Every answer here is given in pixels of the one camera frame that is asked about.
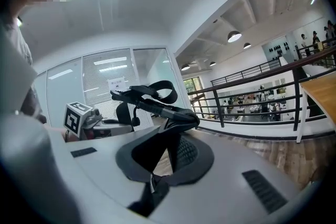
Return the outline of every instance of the railing post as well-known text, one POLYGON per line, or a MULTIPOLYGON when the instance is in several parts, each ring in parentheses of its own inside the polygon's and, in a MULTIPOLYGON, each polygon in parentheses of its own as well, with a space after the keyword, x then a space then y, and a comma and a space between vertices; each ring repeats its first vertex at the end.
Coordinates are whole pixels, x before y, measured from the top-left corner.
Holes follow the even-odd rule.
POLYGON ((294 77, 294 88, 295 88, 295 118, 293 131, 297 131, 299 124, 299 113, 300 113, 300 84, 299 84, 299 74, 298 69, 293 69, 294 77))
POLYGON ((203 113, 203 109, 201 108, 201 102, 200 101, 198 101, 198 106, 200 107, 201 113, 203 113))
POLYGON ((219 103, 218 94, 217 94, 216 90, 214 90, 213 92, 214 92, 214 97, 215 97, 215 101, 216 101, 216 105, 217 105, 219 120, 221 122, 220 124, 221 124, 222 128, 224 128, 222 108, 221 108, 221 104, 219 103))

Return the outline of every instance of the wooden desk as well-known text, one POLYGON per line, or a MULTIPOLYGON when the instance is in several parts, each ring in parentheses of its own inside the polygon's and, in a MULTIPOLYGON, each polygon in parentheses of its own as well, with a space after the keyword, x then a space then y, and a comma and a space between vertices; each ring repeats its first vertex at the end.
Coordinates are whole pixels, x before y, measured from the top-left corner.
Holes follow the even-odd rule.
POLYGON ((301 126, 297 142, 301 141, 304 124, 307 114, 307 95, 320 107, 327 118, 333 123, 336 130, 336 72, 328 74, 317 79, 312 79, 301 83, 302 93, 302 114, 301 126))

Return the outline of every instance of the wooden floor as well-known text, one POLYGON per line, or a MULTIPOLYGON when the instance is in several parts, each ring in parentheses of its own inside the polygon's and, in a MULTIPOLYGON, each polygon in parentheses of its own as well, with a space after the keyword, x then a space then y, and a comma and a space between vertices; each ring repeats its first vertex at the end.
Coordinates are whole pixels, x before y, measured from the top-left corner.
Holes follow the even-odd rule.
MULTIPOLYGON (((297 144, 296 141, 244 139, 206 130, 202 131, 243 144, 289 175, 300 189, 303 189, 309 181, 320 179, 324 169, 336 153, 336 135, 302 140, 297 144)), ((157 175, 171 175, 173 173, 167 151, 162 155, 154 173, 157 175)))

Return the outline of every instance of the ceiling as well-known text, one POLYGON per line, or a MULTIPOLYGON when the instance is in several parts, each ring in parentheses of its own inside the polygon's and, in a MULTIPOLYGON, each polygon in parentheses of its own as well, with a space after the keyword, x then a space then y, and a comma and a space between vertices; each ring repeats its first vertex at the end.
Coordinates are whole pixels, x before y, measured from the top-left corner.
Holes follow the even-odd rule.
POLYGON ((161 30, 169 0, 72 0, 30 6, 21 32, 35 60, 65 44, 120 29, 161 30))
POLYGON ((207 27, 177 57, 179 66, 192 63, 182 74, 209 69, 211 61, 222 62, 237 54, 237 42, 228 43, 230 31, 244 32, 265 22, 271 16, 279 16, 302 6, 309 6, 311 0, 237 0, 224 14, 207 27), (205 62, 198 65, 195 61, 205 62))

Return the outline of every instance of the glass wall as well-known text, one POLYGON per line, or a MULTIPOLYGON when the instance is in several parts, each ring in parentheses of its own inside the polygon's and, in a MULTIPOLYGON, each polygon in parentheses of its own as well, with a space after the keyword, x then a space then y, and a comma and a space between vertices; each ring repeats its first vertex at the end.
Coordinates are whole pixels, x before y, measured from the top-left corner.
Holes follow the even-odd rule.
MULTIPOLYGON (((150 85, 160 80, 169 80, 173 83, 178 98, 172 105, 184 108, 182 96, 177 80, 165 49, 134 50, 134 57, 139 73, 140 83, 150 85)), ((171 90, 161 90, 159 94, 167 96, 171 90)))
POLYGON ((47 118, 47 123, 50 124, 48 106, 47 106, 47 89, 46 89, 47 72, 43 72, 34 81, 34 87, 37 94, 38 101, 40 103, 42 114, 47 118))
MULTIPOLYGON (((134 66, 129 49, 103 52, 100 54, 83 57, 83 88, 86 104, 98 108, 103 117, 117 118, 115 110, 119 101, 113 101, 108 86, 108 80, 121 79, 128 88, 139 85, 135 76, 134 66)), ((128 104, 131 117, 134 105, 128 104)), ((140 126, 135 130, 151 126, 149 115, 146 111, 137 110, 140 126)))
POLYGON ((63 127, 67 103, 85 103, 81 77, 81 58, 48 70, 46 94, 52 127, 63 127))
MULTIPOLYGON (((35 88, 47 122, 52 127, 63 127, 66 104, 72 102, 98 108, 104 118, 116 119, 115 110, 119 102, 111 100, 108 80, 120 78, 125 82, 125 90, 132 85, 149 85, 159 80, 169 80, 178 95, 173 105, 184 108, 177 79, 165 49, 123 49, 84 56, 40 74, 35 80, 35 88)), ((159 93, 165 96, 170 90, 159 93)), ((129 105, 131 117, 133 109, 134 105, 129 105)), ((135 130, 153 125, 148 112, 137 110, 137 116, 141 124, 135 130)))

